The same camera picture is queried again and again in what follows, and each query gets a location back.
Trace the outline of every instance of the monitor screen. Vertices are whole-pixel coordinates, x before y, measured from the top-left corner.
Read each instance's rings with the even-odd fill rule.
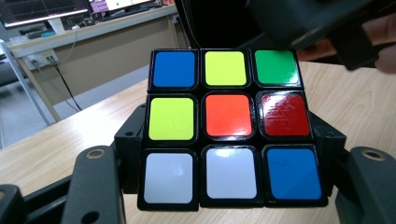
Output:
[[[0,21],[6,29],[86,11],[84,0],[0,0]]]
[[[137,6],[152,0],[89,0],[92,13],[113,11]]]

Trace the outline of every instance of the cable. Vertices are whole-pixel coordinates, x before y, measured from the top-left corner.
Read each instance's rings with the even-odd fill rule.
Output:
[[[70,55],[72,54],[72,51],[74,49],[74,46],[76,45],[76,42],[77,42],[77,30],[75,30],[75,40],[73,42],[72,48],[69,50],[69,53],[66,55],[66,57],[63,58],[62,60],[58,61],[58,62],[55,62],[55,60],[54,60],[54,63],[51,62],[51,64],[58,64],[58,63],[65,62],[70,57]]]
[[[69,85],[67,85],[66,80],[64,79],[64,76],[62,75],[61,71],[59,70],[58,64],[55,62],[55,59],[52,56],[47,57],[47,60],[49,60],[52,63],[52,66],[56,69],[56,71],[59,73],[59,76],[61,76],[62,82],[64,83],[64,85],[67,88],[67,91],[69,92],[70,96],[72,97],[76,107],[79,109],[79,111],[81,111],[81,107],[79,106],[79,104],[77,103],[76,99],[74,98],[73,93],[70,91]]]
[[[186,15],[186,23],[187,23],[187,26],[188,26],[188,28],[189,28],[189,30],[190,30],[191,37],[194,39],[195,44],[201,49],[201,45],[198,43],[198,41],[196,40],[196,38],[195,38],[195,36],[194,36],[194,33],[192,32],[192,28],[191,28],[189,19],[187,18],[187,10],[186,10],[186,8],[184,7],[184,2],[183,2],[183,0],[181,0],[180,3],[181,3],[181,6],[183,7],[183,12],[184,12],[184,14]]]
[[[76,110],[76,112],[78,112],[78,110],[77,110],[75,107],[73,107],[72,105],[70,105],[70,103],[67,101],[67,97],[64,95],[64,93],[63,93],[62,91],[60,91],[60,90],[58,89],[58,87],[56,87],[56,85],[52,83],[52,81],[51,81],[50,78],[47,76],[47,74],[45,74],[45,73],[41,70],[41,68],[40,68],[40,66],[39,66],[39,64],[38,64],[38,62],[37,62],[37,61],[33,61],[33,62],[32,62],[32,65],[38,70],[38,72],[40,72],[41,76],[43,76],[43,77],[49,82],[49,84],[52,86],[52,88],[55,89],[57,92],[59,92],[59,94],[60,94],[61,97],[64,99],[64,101],[65,101],[70,107],[72,107],[74,110]]]
[[[180,22],[180,27],[181,27],[181,33],[183,34],[184,42],[186,43],[186,48],[190,48],[189,43],[187,42],[187,37],[186,37],[186,30],[183,27],[183,24],[181,24],[180,17],[177,17],[177,21]]]

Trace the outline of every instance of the black metal bracket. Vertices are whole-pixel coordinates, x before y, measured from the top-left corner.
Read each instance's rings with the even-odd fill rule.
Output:
[[[139,106],[111,147],[82,151],[72,175],[25,197],[16,186],[0,186],[0,224],[125,223],[122,193],[137,191],[145,113],[145,106]],[[336,206],[341,222],[396,223],[396,161],[368,147],[349,153],[345,135],[313,113],[311,119],[328,196],[333,186],[340,192]]]

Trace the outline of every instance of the finger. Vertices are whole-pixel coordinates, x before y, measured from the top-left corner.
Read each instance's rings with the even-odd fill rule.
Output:
[[[362,27],[373,45],[396,41],[396,13],[367,21]]]
[[[396,45],[382,49],[378,56],[375,67],[384,73],[396,75]]]
[[[335,49],[329,39],[321,39],[314,45],[297,51],[299,61],[313,61],[315,59],[331,56]]]

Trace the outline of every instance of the wooden table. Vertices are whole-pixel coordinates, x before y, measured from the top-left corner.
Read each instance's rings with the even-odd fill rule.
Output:
[[[396,76],[363,68],[301,63],[309,109],[347,136],[346,149],[374,147],[396,157]],[[134,109],[145,102],[147,81],[0,150],[0,184],[23,195],[71,175],[78,153],[110,145]],[[335,191],[324,208],[204,209],[192,213],[142,212],[125,195],[128,223],[338,223]]]

